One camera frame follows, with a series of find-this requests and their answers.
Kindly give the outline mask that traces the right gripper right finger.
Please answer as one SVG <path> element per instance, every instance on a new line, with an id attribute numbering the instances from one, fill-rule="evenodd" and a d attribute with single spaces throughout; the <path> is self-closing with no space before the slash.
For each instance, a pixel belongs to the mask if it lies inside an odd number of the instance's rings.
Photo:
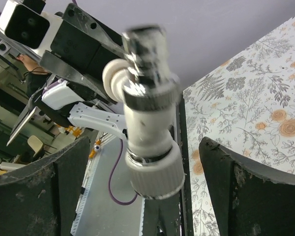
<path id="1" fill-rule="evenodd" d="M 295 175 L 208 137 L 199 153 L 220 235 L 295 236 Z"/>

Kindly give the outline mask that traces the white chrome faucet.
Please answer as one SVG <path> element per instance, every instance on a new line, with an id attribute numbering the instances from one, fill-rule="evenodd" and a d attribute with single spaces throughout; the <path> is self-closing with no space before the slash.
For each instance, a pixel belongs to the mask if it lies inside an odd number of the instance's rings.
<path id="1" fill-rule="evenodd" d="M 166 184 L 158 171 L 173 148 L 169 128 L 180 100 L 179 78 L 168 66 L 165 31 L 158 25 L 130 28 L 122 35 L 128 80 L 123 85 L 128 150 L 125 156 L 133 189 L 156 199 Z"/>

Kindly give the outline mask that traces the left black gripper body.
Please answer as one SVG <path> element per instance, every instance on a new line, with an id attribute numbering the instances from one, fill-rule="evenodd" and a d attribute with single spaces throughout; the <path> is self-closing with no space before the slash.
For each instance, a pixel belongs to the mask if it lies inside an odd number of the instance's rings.
<path id="1" fill-rule="evenodd" d="M 99 20 L 96 19 L 96 21 L 109 37 L 122 47 L 121 35 Z M 102 78 L 102 71 L 107 63 L 123 58 L 104 48 L 97 40 L 81 32 L 64 19 L 51 44 L 51 50 L 82 74 L 91 75 L 96 79 Z"/>

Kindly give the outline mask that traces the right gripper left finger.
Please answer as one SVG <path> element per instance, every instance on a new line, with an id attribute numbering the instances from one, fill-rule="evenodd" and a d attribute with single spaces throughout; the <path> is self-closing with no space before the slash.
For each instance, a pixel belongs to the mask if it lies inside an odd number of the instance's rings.
<path id="1" fill-rule="evenodd" d="M 82 137 L 0 175 L 0 236 L 68 236 L 89 158 Z"/>

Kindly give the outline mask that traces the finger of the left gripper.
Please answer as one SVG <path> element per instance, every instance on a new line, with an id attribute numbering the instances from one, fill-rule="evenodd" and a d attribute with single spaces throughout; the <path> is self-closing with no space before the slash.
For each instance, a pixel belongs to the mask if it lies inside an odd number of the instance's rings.
<path id="1" fill-rule="evenodd" d="M 45 50 L 41 57 L 40 65 L 69 82 L 74 82 L 91 89 L 103 99 L 107 100 L 107 103 L 111 102 L 111 98 L 105 92 L 102 82 L 93 78 L 91 75 L 82 74 L 51 52 Z"/>
<path id="2" fill-rule="evenodd" d="M 123 57 L 123 48 L 109 37 L 98 21 L 77 5 L 70 3 L 65 10 L 63 19 L 81 32 L 97 40 L 104 48 L 108 49 L 118 57 Z"/>

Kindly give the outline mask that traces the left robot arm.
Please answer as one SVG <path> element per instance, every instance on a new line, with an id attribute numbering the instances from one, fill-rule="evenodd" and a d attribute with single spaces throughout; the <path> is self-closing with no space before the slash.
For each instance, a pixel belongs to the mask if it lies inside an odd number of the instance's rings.
<path id="1" fill-rule="evenodd" d="M 40 94 L 37 106 L 59 125 L 96 129 L 126 140 L 123 115 L 90 106 L 95 99 L 113 102 L 102 73 L 109 62 L 121 58 L 121 35 L 72 3 L 61 17 L 39 6 L 24 16 L 24 44 L 35 49 L 44 69 L 62 78 Z"/>

